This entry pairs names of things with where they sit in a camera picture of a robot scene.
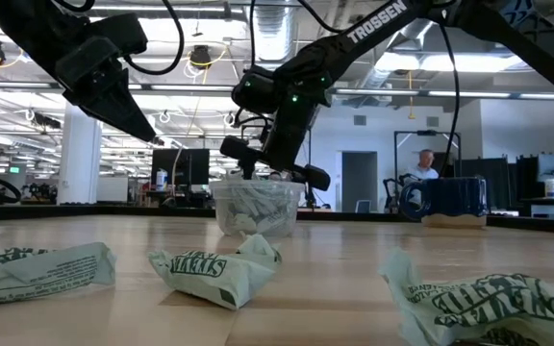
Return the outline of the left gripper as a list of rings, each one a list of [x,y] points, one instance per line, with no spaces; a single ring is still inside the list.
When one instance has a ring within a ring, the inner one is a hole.
[[[120,50],[106,37],[91,37],[56,61],[55,72],[67,93],[91,96],[121,84],[128,72],[118,61]],[[151,141],[156,132],[132,95],[122,89],[110,89],[91,102],[67,100],[85,114],[123,133]]]

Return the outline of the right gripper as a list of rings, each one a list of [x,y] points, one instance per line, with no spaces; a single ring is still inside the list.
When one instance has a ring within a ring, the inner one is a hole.
[[[248,141],[236,136],[223,138],[220,153],[238,162],[244,180],[251,180],[255,164],[262,159],[275,170],[292,169],[292,180],[319,190],[327,190],[331,178],[323,169],[294,165],[305,134],[315,114],[316,103],[282,103],[263,145],[263,151],[250,148]]]

